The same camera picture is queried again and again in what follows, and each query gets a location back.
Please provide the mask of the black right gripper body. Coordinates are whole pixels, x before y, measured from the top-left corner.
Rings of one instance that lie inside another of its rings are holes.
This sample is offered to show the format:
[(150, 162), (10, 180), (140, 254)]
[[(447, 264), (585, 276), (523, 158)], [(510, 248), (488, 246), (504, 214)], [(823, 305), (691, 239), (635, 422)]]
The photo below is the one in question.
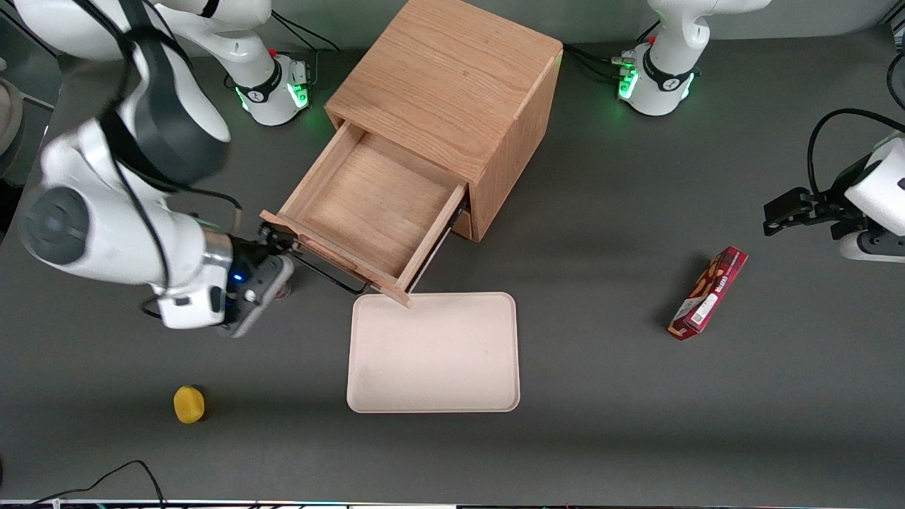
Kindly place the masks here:
[(228, 292), (240, 292), (251, 283), (263, 284), (274, 280), (282, 269), (284, 261), (280, 252), (267, 242), (252, 241), (229, 236), (232, 261), (228, 270)]

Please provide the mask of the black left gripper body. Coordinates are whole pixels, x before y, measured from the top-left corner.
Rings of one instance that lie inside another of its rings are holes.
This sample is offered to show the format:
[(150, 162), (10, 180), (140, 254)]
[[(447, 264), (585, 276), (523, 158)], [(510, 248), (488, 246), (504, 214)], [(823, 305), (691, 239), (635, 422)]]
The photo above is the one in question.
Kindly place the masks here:
[(831, 228), (837, 230), (864, 230), (864, 215), (862, 210), (853, 205), (844, 192), (815, 192), (809, 196), (812, 201), (812, 211), (808, 218), (808, 225), (818, 223), (833, 223)]

